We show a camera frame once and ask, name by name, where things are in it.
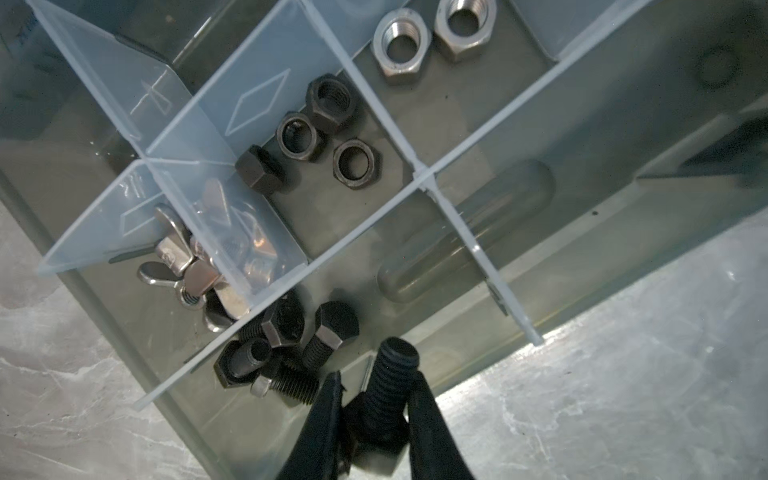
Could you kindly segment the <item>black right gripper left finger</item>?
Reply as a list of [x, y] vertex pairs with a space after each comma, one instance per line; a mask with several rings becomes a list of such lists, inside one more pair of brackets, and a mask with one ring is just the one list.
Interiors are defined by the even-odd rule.
[[339, 371], [326, 376], [277, 479], [337, 479], [343, 386]]

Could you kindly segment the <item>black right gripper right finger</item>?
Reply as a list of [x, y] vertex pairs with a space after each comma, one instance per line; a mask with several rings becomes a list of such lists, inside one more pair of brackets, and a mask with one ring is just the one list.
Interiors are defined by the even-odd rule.
[[407, 405], [411, 478], [474, 479], [420, 371]]

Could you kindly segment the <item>silver wing nut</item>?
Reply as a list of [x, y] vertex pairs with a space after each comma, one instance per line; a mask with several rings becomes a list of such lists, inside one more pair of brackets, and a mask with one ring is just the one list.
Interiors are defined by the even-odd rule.
[[277, 251], [251, 203], [231, 197], [219, 179], [209, 178], [202, 188], [198, 213], [253, 287], [263, 289], [274, 281]]
[[138, 278], [147, 285], [173, 288], [187, 295], [200, 297], [220, 280], [221, 273], [208, 262], [196, 260], [181, 274], [174, 273], [161, 262], [145, 262], [137, 271]]
[[190, 247], [191, 234], [171, 206], [159, 203], [154, 207], [154, 214], [166, 230], [155, 247], [155, 253], [174, 275], [182, 277], [195, 259]]

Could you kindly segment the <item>black hex nut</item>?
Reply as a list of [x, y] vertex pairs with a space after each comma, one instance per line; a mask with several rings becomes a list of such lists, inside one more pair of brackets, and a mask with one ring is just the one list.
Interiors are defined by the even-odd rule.
[[376, 183], [380, 171], [379, 152], [360, 139], [347, 140], [333, 152], [334, 177], [351, 190]]
[[326, 139], [303, 113], [288, 112], [279, 123], [275, 138], [281, 153], [292, 160], [313, 162], [322, 153]]
[[313, 126], [326, 135], [335, 135], [353, 123], [359, 95], [345, 79], [324, 74], [308, 84], [305, 101]]

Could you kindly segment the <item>silver hex nut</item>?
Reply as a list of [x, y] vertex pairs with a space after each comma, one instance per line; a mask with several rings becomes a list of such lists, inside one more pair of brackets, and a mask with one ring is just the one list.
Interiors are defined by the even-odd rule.
[[497, 18], [494, 0], [442, 0], [434, 37], [441, 54], [453, 63], [480, 55], [490, 42]]
[[426, 62], [431, 38], [431, 31], [415, 10], [399, 8], [385, 14], [371, 41], [385, 81], [390, 85], [415, 82]]
[[185, 309], [197, 311], [202, 310], [206, 305], [205, 296], [195, 296], [188, 292], [185, 285], [180, 283], [175, 288], [175, 293], [181, 306]]

